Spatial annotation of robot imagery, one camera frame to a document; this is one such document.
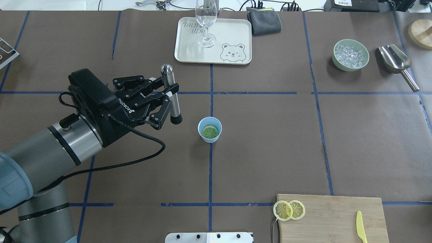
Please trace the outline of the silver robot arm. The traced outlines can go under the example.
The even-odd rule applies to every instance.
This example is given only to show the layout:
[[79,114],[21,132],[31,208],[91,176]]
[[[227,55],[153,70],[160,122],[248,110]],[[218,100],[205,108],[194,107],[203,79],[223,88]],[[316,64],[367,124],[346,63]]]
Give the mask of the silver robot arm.
[[[68,78],[68,91],[59,95],[59,101],[76,112],[1,153],[1,213],[17,208],[19,219],[16,226],[1,227],[2,243],[76,243],[64,181],[151,159],[166,146],[136,127],[149,124],[160,130],[167,116],[173,124],[182,122],[179,85],[169,64],[161,66],[161,77],[156,79],[115,78],[115,92],[89,69]],[[135,161],[72,172],[130,132],[161,148]]]

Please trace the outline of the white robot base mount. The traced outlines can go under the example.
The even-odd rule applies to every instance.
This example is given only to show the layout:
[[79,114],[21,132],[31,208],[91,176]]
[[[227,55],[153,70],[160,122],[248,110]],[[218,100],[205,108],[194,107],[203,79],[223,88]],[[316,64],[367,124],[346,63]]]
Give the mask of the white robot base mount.
[[250,232],[184,232],[169,233],[165,243],[253,243]]

